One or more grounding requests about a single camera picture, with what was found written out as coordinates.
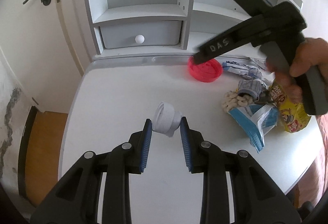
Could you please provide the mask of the person's right hand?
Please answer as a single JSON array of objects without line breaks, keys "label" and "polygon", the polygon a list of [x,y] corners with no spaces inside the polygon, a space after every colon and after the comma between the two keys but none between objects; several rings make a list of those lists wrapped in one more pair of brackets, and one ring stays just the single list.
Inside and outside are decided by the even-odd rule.
[{"label": "person's right hand", "polygon": [[325,94],[327,94],[327,62],[328,46],[322,38],[307,38],[305,42],[297,48],[295,58],[288,73],[283,73],[266,62],[267,69],[275,74],[276,82],[283,88],[289,99],[294,103],[302,102],[302,90],[297,86],[293,78],[306,73],[311,67],[317,66],[325,83]]}]

